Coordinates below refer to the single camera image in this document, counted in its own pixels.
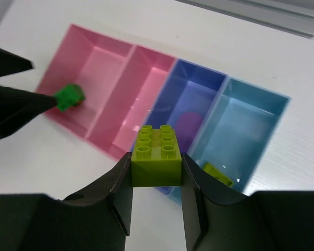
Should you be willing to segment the purple rounded lego brick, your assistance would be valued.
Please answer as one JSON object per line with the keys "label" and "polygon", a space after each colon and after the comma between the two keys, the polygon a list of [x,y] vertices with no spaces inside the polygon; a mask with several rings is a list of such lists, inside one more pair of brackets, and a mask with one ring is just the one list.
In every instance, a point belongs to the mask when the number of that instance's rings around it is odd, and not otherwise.
{"label": "purple rounded lego brick", "polygon": [[174,129],[181,152],[186,153],[188,151],[202,121],[203,118],[200,114],[191,111],[183,113],[178,118]]}

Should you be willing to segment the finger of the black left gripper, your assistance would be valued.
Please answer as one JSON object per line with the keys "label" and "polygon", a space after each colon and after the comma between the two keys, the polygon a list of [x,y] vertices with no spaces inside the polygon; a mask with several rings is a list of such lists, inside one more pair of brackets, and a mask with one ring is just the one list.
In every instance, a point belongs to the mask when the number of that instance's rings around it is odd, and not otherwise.
{"label": "finger of the black left gripper", "polygon": [[33,69],[33,63],[0,48],[0,77]]}
{"label": "finger of the black left gripper", "polygon": [[0,140],[56,106],[55,97],[0,86]]}

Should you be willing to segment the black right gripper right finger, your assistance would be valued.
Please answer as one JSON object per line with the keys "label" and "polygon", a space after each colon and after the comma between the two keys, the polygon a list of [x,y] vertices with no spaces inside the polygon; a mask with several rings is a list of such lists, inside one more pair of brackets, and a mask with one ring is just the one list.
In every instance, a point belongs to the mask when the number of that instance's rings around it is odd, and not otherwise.
{"label": "black right gripper right finger", "polygon": [[233,190],[182,155],[188,250],[314,250],[314,191]]}

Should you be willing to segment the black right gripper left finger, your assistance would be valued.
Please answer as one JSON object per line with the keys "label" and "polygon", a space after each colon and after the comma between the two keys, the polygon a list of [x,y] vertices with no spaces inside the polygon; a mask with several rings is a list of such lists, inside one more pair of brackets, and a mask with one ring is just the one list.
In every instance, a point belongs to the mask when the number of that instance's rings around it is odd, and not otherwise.
{"label": "black right gripper left finger", "polygon": [[131,154],[63,200],[0,195],[0,250],[124,250],[130,233]]}

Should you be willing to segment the lime rounded lego brick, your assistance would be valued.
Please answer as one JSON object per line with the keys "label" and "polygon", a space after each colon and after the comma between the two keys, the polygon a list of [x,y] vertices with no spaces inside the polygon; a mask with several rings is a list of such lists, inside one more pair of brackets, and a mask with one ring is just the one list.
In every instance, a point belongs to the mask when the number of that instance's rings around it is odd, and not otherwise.
{"label": "lime rounded lego brick", "polygon": [[175,187],[181,185],[182,157],[174,129],[144,125],[138,131],[132,156],[134,187]]}

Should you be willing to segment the green rounded lego brick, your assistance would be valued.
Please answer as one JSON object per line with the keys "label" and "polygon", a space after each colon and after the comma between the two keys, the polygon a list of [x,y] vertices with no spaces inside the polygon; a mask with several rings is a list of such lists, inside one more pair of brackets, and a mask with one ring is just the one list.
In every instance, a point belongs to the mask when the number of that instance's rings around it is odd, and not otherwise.
{"label": "green rounded lego brick", "polygon": [[61,88],[54,97],[57,100],[57,108],[64,112],[69,108],[78,106],[85,100],[85,94],[78,84],[69,83]]}

